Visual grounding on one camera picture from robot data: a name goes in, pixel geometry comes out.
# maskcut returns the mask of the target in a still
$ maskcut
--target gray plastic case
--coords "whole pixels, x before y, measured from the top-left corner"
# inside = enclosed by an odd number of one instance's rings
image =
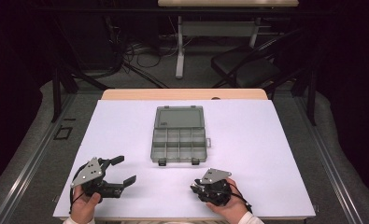
[[[159,106],[152,136],[151,159],[167,162],[206,161],[204,109],[201,106]]]

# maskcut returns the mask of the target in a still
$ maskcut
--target human hand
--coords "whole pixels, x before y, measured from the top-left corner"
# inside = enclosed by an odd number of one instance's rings
[[[78,224],[89,223],[94,216],[94,207],[100,202],[102,196],[94,193],[92,197],[84,194],[81,185],[74,188],[74,203],[71,208],[71,219]]]
[[[231,191],[240,195],[236,188],[236,183],[231,178],[227,178],[226,180],[230,184]],[[248,211],[245,203],[235,196],[232,196],[230,201],[225,204],[225,206],[216,206],[213,203],[206,203],[206,206],[214,213],[223,216],[231,224],[238,223],[242,216]]]

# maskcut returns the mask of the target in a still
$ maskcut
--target white tabletop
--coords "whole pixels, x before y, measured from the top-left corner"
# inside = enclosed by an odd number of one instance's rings
[[[150,158],[157,106],[201,105],[206,137],[211,139],[206,162],[168,163]],[[108,220],[219,219],[190,184],[208,168],[232,173],[245,199],[260,218],[304,218],[315,212],[271,101],[99,101],[78,150],[54,216],[68,217],[69,185],[79,166],[92,157],[125,161],[106,170],[108,183],[136,182],[119,199],[104,199],[95,217]]]
[[[158,0],[160,7],[297,7],[298,0]]]

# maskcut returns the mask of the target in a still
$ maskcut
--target white sleeve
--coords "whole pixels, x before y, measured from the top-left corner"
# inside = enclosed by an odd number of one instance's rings
[[[78,224],[77,222],[75,222],[73,219],[71,219],[71,217],[69,217],[68,219],[66,219],[63,224]],[[95,224],[94,222],[94,218],[92,218],[92,220],[88,223],[88,224]]]
[[[263,224],[263,222],[259,218],[253,216],[250,212],[246,212],[246,214],[240,218],[238,224]]]

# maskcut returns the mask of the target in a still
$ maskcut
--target office chair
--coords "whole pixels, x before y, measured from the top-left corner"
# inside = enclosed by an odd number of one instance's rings
[[[235,88],[263,88],[267,94],[272,93],[273,100],[277,86],[298,76],[304,70],[298,69],[287,74],[273,61],[281,52],[295,46],[302,39],[304,32],[304,29],[297,29],[271,39],[255,49],[240,46],[214,56],[211,59],[211,67],[222,76],[222,80],[212,88],[225,84]]]

